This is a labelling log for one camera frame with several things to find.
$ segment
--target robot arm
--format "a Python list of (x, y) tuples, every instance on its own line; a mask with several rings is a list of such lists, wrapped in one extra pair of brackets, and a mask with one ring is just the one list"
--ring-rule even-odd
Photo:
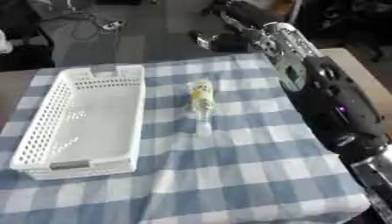
[[(269, 17), (266, 10), (245, 7), (244, 2), (219, 2), (213, 13), (246, 39), (246, 45), (268, 57), (284, 91), (318, 140), (339, 154), (360, 185), (376, 192), (392, 209), (391, 140), (384, 117), (366, 94), (293, 25)], [(220, 35), (198, 36), (197, 41), (221, 52), (228, 45), (220, 45), (225, 42)]]

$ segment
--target plastic bottle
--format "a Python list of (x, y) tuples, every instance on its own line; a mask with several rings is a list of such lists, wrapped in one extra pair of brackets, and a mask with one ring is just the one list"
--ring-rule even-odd
[(210, 117), (214, 108), (214, 87), (209, 80), (198, 80), (191, 85), (192, 110), (196, 114), (196, 134), (208, 137), (213, 129)]

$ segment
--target tablecloth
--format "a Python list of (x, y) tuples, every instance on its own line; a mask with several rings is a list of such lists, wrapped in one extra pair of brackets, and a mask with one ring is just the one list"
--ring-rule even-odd
[[(59, 70), (38, 71), (3, 128), (0, 223), (337, 223), (368, 208), (262, 54), (146, 64), (133, 173), (37, 181), (11, 171), (12, 153)], [(195, 135), (189, 110), (187, 84), (201, 78), (213, 83), (216, 100), (208, 137)]]

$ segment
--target gray carpet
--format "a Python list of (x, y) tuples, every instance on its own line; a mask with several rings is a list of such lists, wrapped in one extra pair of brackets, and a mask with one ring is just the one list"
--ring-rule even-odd
[[(225, 31), (217, 17), (198, 14), (209, 2), (161, 0), (158, 4), (144, 1), (139, 6), (95, 5), (88, 11), (98, 15), (99, 24), (107, 23), (104, 18), (126, 20), (127, 24), (118, 33), (100, 33), (87, 40), (79, 39), (92, 36), (96, 27), (86, 21), (54, 20), (44, 22), (43, 27), (54, 39), (57, 67), (210, 57), (218, 54), (198, 47), (187, 35), (190, 30)], [(56, 12), (45, 7), (41, 7), (40, 14), (44, 18), (56, 17)]]

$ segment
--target wire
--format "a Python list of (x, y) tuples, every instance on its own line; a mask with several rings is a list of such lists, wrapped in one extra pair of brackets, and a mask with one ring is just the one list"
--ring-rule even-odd
[(290, 24), (295, 24), (299, 11), (301, 10), (301, 6), (302, 6), (302, 0), (296, 0), (294, 7), (290, 13), (290, 17), (289, 17), (289, 23)]
[[(90, 39), (93, 39), (94, 37), (96, 37), (99, 34), (112, 33), (112, 31), (107, 32), (102, 29), (102, 27), (98, 24), (99, 19), (106, 20), (107, 24), (115, 21), (115, 20), (110, 20), (110, 19), (100, 17), (97, 14), (90, 13), (87, 11), (65, 10), (62, 12), (61, 16), (50, 18), (50, 19), (45, 19), (45, 20), (42, 20), (42, 22), (51, 22), (51, 21), (56, 21), (56, 20), (77, 21), (77, 23), (73, 26), (73, 29), (71, 30), (71, 33), (70, 33), (72, 38), (77, 41), (88, 41)], [(82, 38), (77, 34), (77, 32), (81, 28), (81, 25), (83, 22), (84, 23), (91, 23), (91, 25), (93, 25), (96, 28), (96, 31), (92, 35)], [(118, 30), (119, 29), (115, 30), (115, 35), (118, 35)]]

